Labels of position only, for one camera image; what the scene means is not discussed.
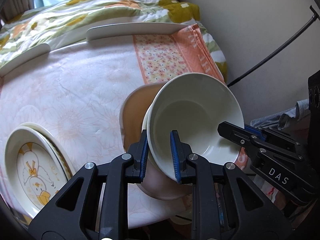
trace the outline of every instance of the silver screw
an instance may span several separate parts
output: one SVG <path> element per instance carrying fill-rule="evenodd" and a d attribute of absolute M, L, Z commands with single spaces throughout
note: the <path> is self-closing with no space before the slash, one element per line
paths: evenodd
<path fill-rule="evenodd" d="M 227 164 L 226 164 L 226 167 L 227 167 L 227 169 L 229 169 L 229 170 L 233 170 L 236 166 L 235 166 L 234 163 L 227 163 Z"/>
<path fill-rule="evenodd" d="M 198 158 L 199 158 L 199 156 L 198 156 L 197 154 L 195 154 L 195 153 L 192 153 L 192 154 L 189 155 L 189 159 L 190 159 L 190 160 L 195 161 L 195 160 L 197 160 Z"/>
<path fill-rule="evenodd" d="M 90 169 L 92 169 L 92 168 L 94 167 L 94 163 L 86 163 L 86 164 L 84 165 L 84 167 L 85 167 L 87 170 L 90 170 Z"/>
<path fill-rule="evenodd" d="M 122 159 L 124 160 L 129 160 L 131 158 L 131 154 L 130 153 L 125 153 L 121 156 Z"/>

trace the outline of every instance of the bedding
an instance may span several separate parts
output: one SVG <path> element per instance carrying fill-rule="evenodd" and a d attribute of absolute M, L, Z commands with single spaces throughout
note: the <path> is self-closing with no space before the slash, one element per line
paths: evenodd
<path fill-rule="evenodd" d="M 177 0 L 68 0 L 26 11 L 0 30 L 0 68 L 41 43 L 55 50 L 85 41 L 89 28 L 127 22 L 197 23 L 210 55 L 226 80 L 225 57 L 200 23 L 199 7 Z"/>

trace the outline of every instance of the wall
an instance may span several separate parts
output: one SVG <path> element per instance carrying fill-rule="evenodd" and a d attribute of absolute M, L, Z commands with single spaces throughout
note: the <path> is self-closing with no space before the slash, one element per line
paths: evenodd
<path fill-rule="evenodd" d="M 228 62 L 228 82 L 277 49 L 311 17 L 314 0 L 181 0 L 200 7 L 201 22 Z M 320 21 L 268 63 L 231 87 L 250 120 L 308 98 L 308 77 L 320 69 Z"/>

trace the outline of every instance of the black rod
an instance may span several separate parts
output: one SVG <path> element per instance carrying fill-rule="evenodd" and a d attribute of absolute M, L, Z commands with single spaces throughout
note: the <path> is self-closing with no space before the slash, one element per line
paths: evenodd
<path fill-rule="evenodd" d="M 242 74 L 240 77 L 238 77 L 235 80 L 233 80 L 232 82 L 230 82 L 228 84 L 228 87 L 231 87 L 234 84 L 238 83 L 240 80 L 242 80 L 244 77 L 249 75 L 251 72 L 255 71 L 257 68 L 261 67 L 263 64 L 268 62 L 275 55 L 277 55 L 279 52 L 281 52 L 285 47 L 287 47 L 291 42 L 293 42 L 296 38 L 298 38 L 306 29 L 308 29 L 310 27 L 310 25 L 313 24 L 319 18 L 319 15 L 313 9 L 312 6 L 310 6 L 310 10 L 313 12 L 313 16 L 311 17 L 311 19 L 300 30 L 298 30 L 298 32 L 295 35 L 293 35 L 290 39 L 288 39 L 283 45 L 281 45 L 274 52 L 272 52 L 268 57 L 266 57 L 261 62 L 259 62 L 257 65 L 255 65 L 252 69 L 249 69 L 246 73 Z"/>

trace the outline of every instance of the duck illustration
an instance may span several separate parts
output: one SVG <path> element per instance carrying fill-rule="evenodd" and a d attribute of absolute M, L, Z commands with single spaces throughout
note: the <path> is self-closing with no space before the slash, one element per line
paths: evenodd
<path fill-rule="evenodd" d="M 39 202 L 42 205 L 46 205 L 50 200 L 50 193 L 47 192 L 47 188 L 43 180 L 38 177 L 31 177 L 29 183 Z"/>
<path fill-rule="evenodd" d="M 42 166 L 39 165 L 38 156 L 32 151 L 32 147 L 37 147 L 38 150 L 44 151 L 41 146 L 34 143 L 26 143 L 20 148 L 19 153 L 23 155 L 22 162 L 24 165 L 24 169 L 22 172 L 22 176 L 24 185 L 31 177 L 39 177 L 51 183 L 51 186 L 54 186 L 53 181 L 50 179 L 48 173 Z"/>

